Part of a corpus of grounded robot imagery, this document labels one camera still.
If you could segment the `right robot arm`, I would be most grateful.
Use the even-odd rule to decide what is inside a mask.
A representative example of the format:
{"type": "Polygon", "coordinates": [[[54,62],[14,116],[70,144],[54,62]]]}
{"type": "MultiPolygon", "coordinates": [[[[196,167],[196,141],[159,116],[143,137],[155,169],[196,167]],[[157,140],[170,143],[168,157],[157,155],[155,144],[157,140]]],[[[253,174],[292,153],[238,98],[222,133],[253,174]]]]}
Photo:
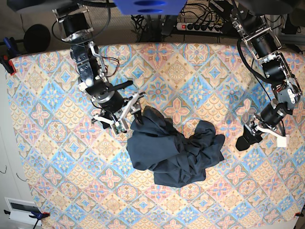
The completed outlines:
{"type": "Polygon", "coordinates": [[[118,85],[110,83],[111,74],[104,63],[107,58],[99,54],[93,40],[96,35],[89,16],[90,4],[85,0],[71,0],[53,10],[61,33],[59,39],[71,45],[70,55],[76,62],[79,73],[79,90],[100,111],[93,116],[91,122],[100,122],[104,129],[111,128],[116,134],[126,133],[129,129],[126,122],[128,115],[133,115],[138,125],[143,124],[139,99],[145,93],[137,91],[124,98],[119,90],[131,86],[133,81],[128,80],[118,85]]]}

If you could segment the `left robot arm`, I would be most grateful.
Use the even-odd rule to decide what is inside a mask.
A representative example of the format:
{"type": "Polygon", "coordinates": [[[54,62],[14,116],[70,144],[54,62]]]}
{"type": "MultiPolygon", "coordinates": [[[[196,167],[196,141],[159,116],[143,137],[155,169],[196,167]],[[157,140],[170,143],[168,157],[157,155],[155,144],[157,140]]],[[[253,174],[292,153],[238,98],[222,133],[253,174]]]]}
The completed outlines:
{"type": "Polygon", "coordinates": [[[282,45],[268,25],[265,15],[284,15],[293,11],[297,0],[238,0],[232,2],[230,16],[233,27],[240,34],[238,53],[246,68],[258,79],[271,85],[275,98],[259,113],[254,114],[245,125],[242,136],[237,139],[236,149],[247,150],[262,141],[263,133],[276,137],[278,147],[286,147],[288,135],[283,123],[286,115],[292,115],[300,102],[302,90],[287,61],[280,52],[282,45]]]}

